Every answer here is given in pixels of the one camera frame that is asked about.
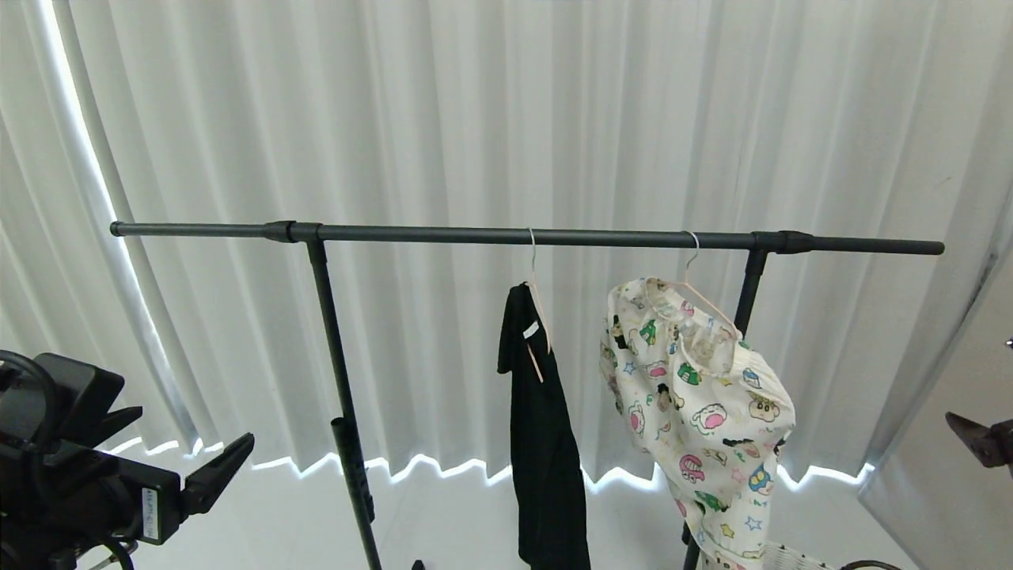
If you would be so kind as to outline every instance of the white label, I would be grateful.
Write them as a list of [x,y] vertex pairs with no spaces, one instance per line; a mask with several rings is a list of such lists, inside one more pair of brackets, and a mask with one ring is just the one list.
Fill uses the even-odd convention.
[[532,335],[534,335],[537,332],[538,332],[538,322],[536,321],[531,324],[531,327],[528,327],[527,331],[524,332],[524,338],[530,339]]
[[158,533],[158,491],[141,489],[141,517],[144,520],[144,538],[157,541]]

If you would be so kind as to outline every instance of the clothes hanger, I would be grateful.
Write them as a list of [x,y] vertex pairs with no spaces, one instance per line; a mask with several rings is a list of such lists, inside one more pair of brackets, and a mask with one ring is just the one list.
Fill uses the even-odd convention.
[[733,331],[733,332],[738,331],[738,329],[735,327],[735,323],[733,321],[731,321],[730,319],[728,319],[727,315],[724,315],[723,313],[721,313],[721,310],[717,309],[717,307],[714,304],[712,304],[709,301],[707,301],[707,298],[705,298],[703,296],[703,294],[701,294],[700,292],[697,292],[692,287],[692,284],[690,284],[690,264],[693,262],[694,259],[697,258],[697,255],[700,254],[700,238],[697,237],[696,234],[693,233],[692,231],[687,231],[686,233],[689,233],[690,235],[693,236],[693,241],[696,242],[697,248],[696,248],[696,251],[693,252],[693,256],[690,257],[690,260],[686,261],[686,267],[683,268],[683,279],[682,280],[677,280],[677,281],[673,282],[674,287],[676,287],[676,288],[679,288],[679,287],[686,288],[688,291],[690,291],[691,293],[693,293],[693,295],[696,296],[697,299],[699,299],[701,302],[703,302],[704,305],[707,306],[707,308],[709,308],[710,310],[712,310],[729,327],[731,327],[731,331]]
[[[549,336],[549,324],[545,320],[545,309],[542,308],[542,299],[538,295],[538,284],[535,279],[535,259],[538,256],[538,244],[535,243],[535,230],[528,228],[528,233],[531,234],[531,278],[525,281],[531,293],[534,294],[535,298],[535,311],[538,312],[538,318],[542,321],[542,327],[545,328],[545,352],[552,352],[552,341]],[[538,374],[538,382],[545,383],[545,379],[542,378],[542,371],[538,368],[538,360],[535,359],[535,353],[531,350],[531,345],[528,345],[528,355],[531,356],[531,362],[535,365],[535,373]]]

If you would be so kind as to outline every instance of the light under curtain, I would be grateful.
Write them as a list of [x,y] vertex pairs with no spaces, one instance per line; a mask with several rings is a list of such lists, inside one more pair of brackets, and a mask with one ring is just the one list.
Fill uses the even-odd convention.
[[[55,8],[125,220],[797,229],[945,241],[940,258],[771,257],[749,338],[796,404],[784,455],[796,480],[812,465],[858,473],[885,447],[988,259],[1008,246],[997,237],[1013,181],[1006,3]],[[52,216],[56,206],[40,194],[56,185],[74,193],[70,179],[5,193],[34,196],[40,215]],[[94,217],[80,210],[66,239],[84,248],[104,228],[87,227]],[[7,238],[15,222],[3,219]],[[37,293],[36,305],[66,299],[70,275],[88,272],[74,265],[84,252],[50,253],[56,260],[35,267],[45,263],[29,253],[42,245],[10,239],[18,274],[68,275],[64,290]],[[252,431],[254,462],[291,457],[300,469],[331,452],[327,424],[339,408],[305,251],[128,241],[196,434],[211,442]],[[506,293],[530,272],[529,248],[331,242],[328,252],[367,458],[387,459],[392,472],[417,454],[444,469],[471,459],[489,475],[505,467],[509,380],[495,374],[496,342]],[[108,262],[89,254],[92,269]],[[539,248],[539,290],[593,478],[617,466],[651,474],[599,378],[605,296],[639,275],[678,275],[689,254]],[[744,265],[744,252],[705,251],[694,284],[729,313]],[[89,315],[99,313],[91,296],[110,295],[76,292]],[[120,368],[138,387],[125,400],[164,401],[129,328],[109,335],[52,311],[47,337],[26,317],[8,323],[26,311],[6,309],[15,300],[4,298],[5,337],[31,352],[83,342],[88,331],[108,347],[95,358],[110,369],[122,344],[136,363]],[[77,319],[76,328],[61,319]],[[178,413],[161,406],[142,425],[147,441],[180,437]]]

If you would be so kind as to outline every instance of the hanger hook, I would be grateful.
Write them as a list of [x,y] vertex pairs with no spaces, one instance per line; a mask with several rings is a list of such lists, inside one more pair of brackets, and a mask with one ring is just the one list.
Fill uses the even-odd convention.
[[531,273],[535,273],[535,257],[538,256],[538,244],[535,243],[535,230],[528,228],[528,233],[531,234]]
[[692,263],[693,259],[697,258],[697,255],[700,254],[700,238],[697,237],[696,234],[693,233],[692,231],[687,231],[686,233],[689,233],[690,235],[692,235],[693,236],[693,241],[695,241],[696,244],[697,244],[696,251],[693,252],[693,256],[690,257],[690,260],[686,261],[686,266],[683,268],[683,278],[689,280],[689,276],[688,275],[690,273],[690,263]]

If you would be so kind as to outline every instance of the white floor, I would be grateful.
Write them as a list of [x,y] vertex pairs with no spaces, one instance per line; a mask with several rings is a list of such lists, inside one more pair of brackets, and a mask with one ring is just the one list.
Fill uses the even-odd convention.
[[[183,475],[210,459],[205,454],[185,459],[177,452],[146,457],[136,446],[123,456]],[[419,464],[396,484],[384,468],[372,469],[370,484],[385,568],[407,570],[416,558],[428,570],[527,568],[517,557],[517,506],[509,478],[489,486],[482,470],[470,469],[442,479],[435,467]],[[682,568],[682,519],[664,486],[654,487],[615,481],[589,490],[595,568]],[[859,505],[856,489],[838,481],[813,478],[798,492],[782,485],[771,528],[772,541],[832,566],[872,558],[916,568]],[[162,547],[143,545],[134,559],[137,568],[156,570],[366,568],[333,463],[303,479],[289,466],[244,469],[210,514],[187,520]]]

